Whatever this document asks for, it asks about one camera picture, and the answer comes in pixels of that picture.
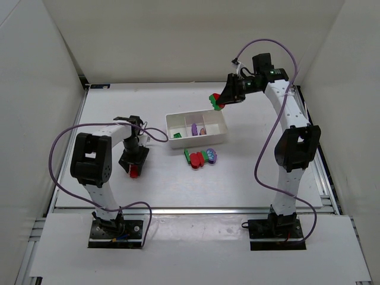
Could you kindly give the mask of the red green lego stack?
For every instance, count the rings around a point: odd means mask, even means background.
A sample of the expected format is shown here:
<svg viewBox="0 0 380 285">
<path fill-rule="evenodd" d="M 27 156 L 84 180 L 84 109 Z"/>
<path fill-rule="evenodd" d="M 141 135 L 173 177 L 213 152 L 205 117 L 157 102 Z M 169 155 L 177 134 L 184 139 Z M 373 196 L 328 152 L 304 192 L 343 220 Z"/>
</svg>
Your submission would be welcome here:
<svg viewBox="0 0 380 285">
<path fill-rule="evenodd" d="M 223 104 L 217 104 L 217 100 L 219 99 L 220 95 L 218 93 L 213 93 L 208 97 L 213 109 L 215 111 L 220 111 L 224 108 Z"/>
</svg>

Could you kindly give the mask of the purple rounded lego piece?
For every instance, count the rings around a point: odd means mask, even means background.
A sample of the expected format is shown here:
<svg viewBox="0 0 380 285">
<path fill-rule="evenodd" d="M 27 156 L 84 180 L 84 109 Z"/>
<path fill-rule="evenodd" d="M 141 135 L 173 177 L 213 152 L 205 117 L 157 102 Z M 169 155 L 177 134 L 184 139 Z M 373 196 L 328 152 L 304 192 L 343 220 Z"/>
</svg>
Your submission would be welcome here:
<svg viewBox="0 0 380 285">
<path fill-rule="evenodd" d="M 192 136 L 198 135 L 198 127 L 197 127 L 197 124 L 195 124 L 195 123 L 193 123 L 191 125 L 191 134 L 192 134 Z"/>
</svg>

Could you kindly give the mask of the red lego brick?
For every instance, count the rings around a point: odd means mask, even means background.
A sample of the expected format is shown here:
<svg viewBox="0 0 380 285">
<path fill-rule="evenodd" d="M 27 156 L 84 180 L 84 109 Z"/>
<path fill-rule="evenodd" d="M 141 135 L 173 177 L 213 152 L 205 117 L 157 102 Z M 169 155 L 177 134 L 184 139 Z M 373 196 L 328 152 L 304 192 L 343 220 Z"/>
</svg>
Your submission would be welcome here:
<svg viewBox="0 0 380 285">
<path fill-rule="evenodd" d="M 131 178 L 137 178 L 140 175 L 139 168 L 137 165 L 130 165 L 129 175 Z"/>
</svg>

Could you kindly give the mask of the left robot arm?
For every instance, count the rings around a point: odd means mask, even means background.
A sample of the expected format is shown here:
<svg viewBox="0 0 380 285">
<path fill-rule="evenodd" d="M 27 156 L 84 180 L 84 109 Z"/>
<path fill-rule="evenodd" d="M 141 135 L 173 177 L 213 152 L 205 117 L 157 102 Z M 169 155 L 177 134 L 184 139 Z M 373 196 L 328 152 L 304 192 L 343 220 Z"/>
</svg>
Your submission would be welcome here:
<svg viewBox="0 0 380 285">
<path fill-rule="evenodd" d="M 116 117 L 117 124 L 77 135 L 70 173 L 76 178 L 96 204 L 94 218 L 103 226 L 117 227 L 122 213 L 116 203 L 109 179 L 112 174 L 112 148 L 123 144 L 119 165 L 131 178 L 140 176 L 149 153 L 142 138 L 143 120 L 139 116 Z"/>
</svg>

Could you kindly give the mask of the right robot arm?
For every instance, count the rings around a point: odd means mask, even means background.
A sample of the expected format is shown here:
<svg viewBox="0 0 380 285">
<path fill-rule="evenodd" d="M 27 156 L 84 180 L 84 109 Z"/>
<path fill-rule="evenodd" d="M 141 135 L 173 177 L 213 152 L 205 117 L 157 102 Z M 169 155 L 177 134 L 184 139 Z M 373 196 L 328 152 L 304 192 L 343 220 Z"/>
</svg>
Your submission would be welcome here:
<svg viewBox="0 0 380 285">
<path fill-rule="evenodd" d="M 280 238 L 296 226 L 300 180 L 315 157 L 321 129 L 302 113 L 288 75 L 284 69 L 274 67 L 269 53 L 254 56 L 252 64 L 252 72 L 240 69 L 237 74 L 229 74 L 221 94 L 213 94 L 210 101 L 215 109 L 221 109 L 261 91 L 271 102 L 277 114 L 275 124 L 281 126 L 283 133 L 274 148 L 279 167 L 278 186 L 265 225 L 272 236 Z"/>
</svg>

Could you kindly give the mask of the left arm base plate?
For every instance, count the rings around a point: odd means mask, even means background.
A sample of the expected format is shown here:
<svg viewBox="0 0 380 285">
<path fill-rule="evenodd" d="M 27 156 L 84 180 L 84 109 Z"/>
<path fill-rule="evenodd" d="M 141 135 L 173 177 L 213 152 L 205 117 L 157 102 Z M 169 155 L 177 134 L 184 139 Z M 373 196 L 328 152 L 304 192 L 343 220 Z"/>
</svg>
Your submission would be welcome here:
<svg viewBox="0 0 380 285">
<path fill-rule="evenodd" d="M 117 229 L 111 229 L 93 220 L 88 237 L 90 249 L 141 249 L 143 220 L 122 220 Z"/>
</svg>

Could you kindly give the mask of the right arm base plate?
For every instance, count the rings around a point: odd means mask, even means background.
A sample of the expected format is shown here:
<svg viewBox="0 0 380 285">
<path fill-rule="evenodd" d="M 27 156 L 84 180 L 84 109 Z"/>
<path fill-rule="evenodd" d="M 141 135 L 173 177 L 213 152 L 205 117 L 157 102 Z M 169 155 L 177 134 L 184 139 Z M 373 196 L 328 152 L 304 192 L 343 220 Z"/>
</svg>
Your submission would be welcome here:
<svg viewBox="0 0 380 285">
<path fill-rule="evenodd" d="M 304 251 L 306 243 L 300 220 L 291 227 L 274 233 L 268 220 L 248 220 L 241 224 L 249 232 L 251 251 Z"/>
</svg>

